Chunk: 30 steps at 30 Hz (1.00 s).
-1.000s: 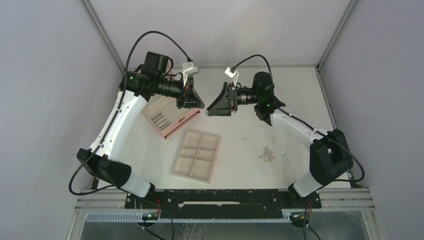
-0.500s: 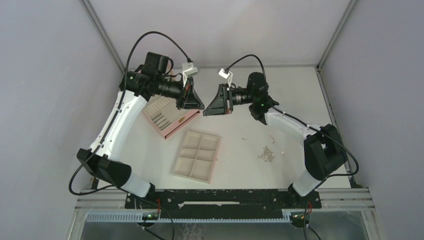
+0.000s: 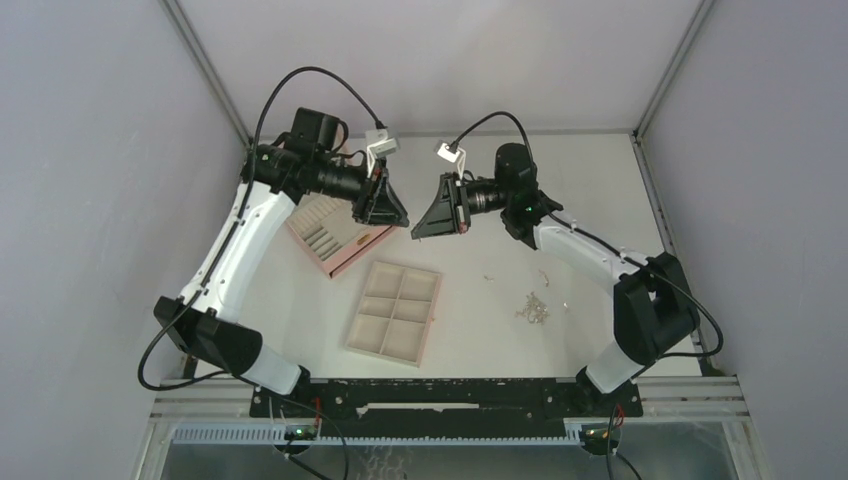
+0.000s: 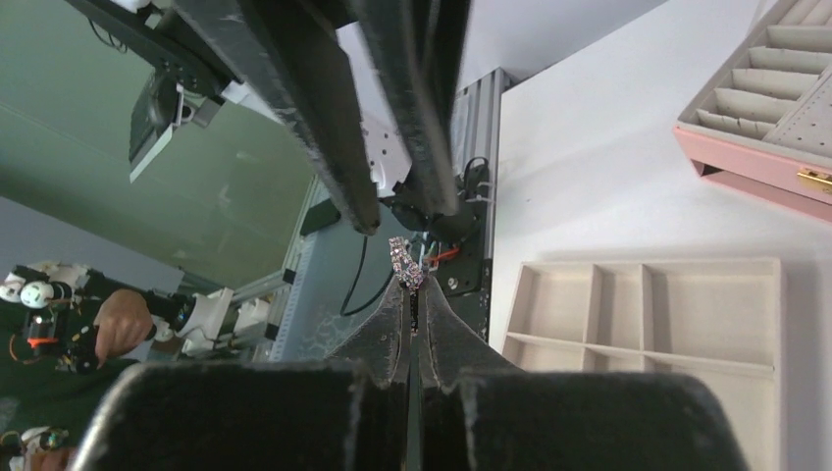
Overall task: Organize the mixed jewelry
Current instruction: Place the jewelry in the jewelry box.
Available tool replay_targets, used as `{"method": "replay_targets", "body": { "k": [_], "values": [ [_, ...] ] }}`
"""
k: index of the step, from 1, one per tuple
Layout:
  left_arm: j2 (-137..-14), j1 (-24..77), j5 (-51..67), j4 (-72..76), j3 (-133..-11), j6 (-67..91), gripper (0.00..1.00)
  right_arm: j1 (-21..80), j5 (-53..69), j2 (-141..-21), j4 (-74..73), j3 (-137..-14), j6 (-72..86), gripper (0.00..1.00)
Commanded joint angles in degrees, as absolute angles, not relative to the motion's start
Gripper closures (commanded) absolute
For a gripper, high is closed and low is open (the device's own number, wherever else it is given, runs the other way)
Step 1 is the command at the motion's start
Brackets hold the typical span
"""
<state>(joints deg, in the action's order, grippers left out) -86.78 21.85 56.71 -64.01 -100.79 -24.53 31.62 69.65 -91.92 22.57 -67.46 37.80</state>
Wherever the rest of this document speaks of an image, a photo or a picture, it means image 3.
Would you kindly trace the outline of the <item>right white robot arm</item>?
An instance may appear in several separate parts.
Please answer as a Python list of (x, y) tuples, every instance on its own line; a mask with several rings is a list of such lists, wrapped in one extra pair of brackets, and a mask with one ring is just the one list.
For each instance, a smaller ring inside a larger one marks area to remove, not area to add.
[(455, 170), (440, 176), (412, 239), (465, 234), (473, 216), (497, 212), (513, 239), (562, 260), (610, 295), (613, 338), (576, 376), (579, 406), (587, 414), (605, 415), (616, 405), (619, 387), (698, 328), (698, 307), (677, 258), (628, 252), (581, 228), (540, 188), (527, 146), (501, 145), (493, 177), (471, 180), (464, 176), (463, 148), (442, 142), (436, 154)]

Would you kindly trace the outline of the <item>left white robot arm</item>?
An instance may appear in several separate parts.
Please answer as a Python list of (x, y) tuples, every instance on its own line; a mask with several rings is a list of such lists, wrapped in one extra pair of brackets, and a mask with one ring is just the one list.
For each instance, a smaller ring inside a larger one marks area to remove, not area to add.
[(162, 296), (154, 307), (160, 334), (180, 351), (216, 366), (218, 374), (274, 392), (274, 404), (290, 417), (311, 407), (307, 369), (284, 359), (260, 332), (239, 322), (272, 238), (310, 193), (348, 202), (358, 224), (409, 224), (387, 167), (398, 140), (378, 124), (366, 134), (363, 161), (351, 165), (334, 148), (343, 125), (335, 116), (300, 108), (280, 141), (252, 146), (233, 207), (198, 272), (176, 297)]

